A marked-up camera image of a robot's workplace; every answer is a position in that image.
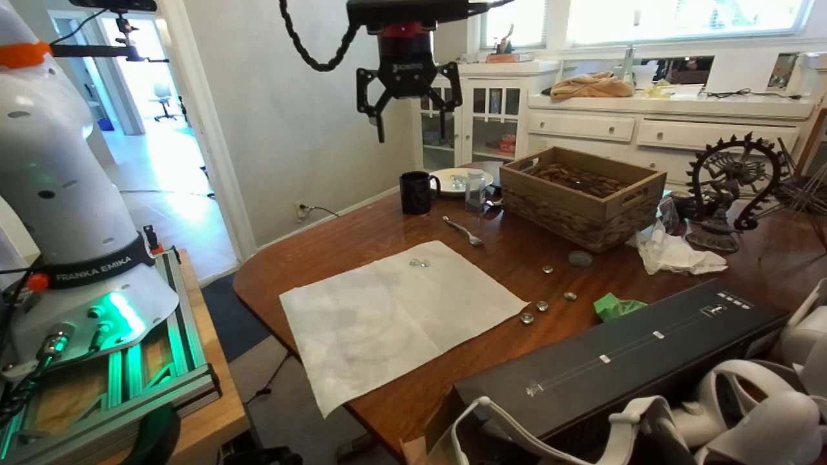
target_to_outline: white cabinet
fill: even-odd
[[[761,136],[798,151],[812,100],[646,100],[646,98],[572,98],[528,102],[528,150],[568,147],[626,159],[667,173],[668,187],[685,187],[689,163],[719,138]]]
[[[548,61],[460,65],[462,105],[445,115],[445,125],[435,102],[422,100],[422,165],[435,169],[528,155],[528,132],[519,128],[528,98],[548,87],[553,71]]]

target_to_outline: wooden dining table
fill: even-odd
[[[484,245],[442,216],[473,230]],[[705,278],[724,278],[730,292],[778,313],[796,310],[827,273],[827,225],[818,216],[782,205],[760,216],[756,230],[740,233],[740,251],[725,256],[721,273],[689,276],[675,270],[646,273],[634,245],[595,253],[592,264],[572,264],[579,245],[555,236],[537,225],[508,214],[478,214],[462,199],[440,199],[427,214],[402,214],[397,194],[331,216],[305,233],[261,247],[236,273],[236,292],[247,310],[290,349],[294,335],[278,305],[278,295],[332,273],[371,264],[427,240],[442,240],[530,306],[541,298],[548,313],[525,326],[519,314],[445,350],[393,382],[347,402],[389,452],[402,456],[402,444],[429,434],[458,379],[533,353],[599,322],[595,298],[612,292],[619,298],[656,302]]]

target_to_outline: doorway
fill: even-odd
[[[60,36],[74,30],[86,14],[52,12]],[[91,102],[110,163],[109,177],[118,186],[131,218],[152,225],[162,245],[183,247],[197,278],[211,280],[236,269],[219,204],[211,199],[198,138],[185,118],[170,61],[150,14],[130,14],[137,27],[130,39],[141,61],[123,57],[68,59],[68,71]],[[86,23],[74,43],[115,43],[113,14]]]

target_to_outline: gear sculpture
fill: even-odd
[[[696,202],[696,221],[702,233],[696,230],[687,240],[693,245],[714,251],[734,251],[734,240],[725,221],[725,212],[737,199],[747,199],[740,216],[730,221],[734,230],[754,230],[756,212],[767,204],[782,177],[791,176],[791,155],[776,150],[773,142],[761,136],[745,133],[730,138],[719,138],[702,151],[696,151],[689,163],[689,190]]]

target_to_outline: black box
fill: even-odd
[[[715,362],[761,353],[786,318],[705,280],[454,390],[462,402],[488,394],[551,444],[595,452],[604,444],[606,413],[639,394],[693,393]]]

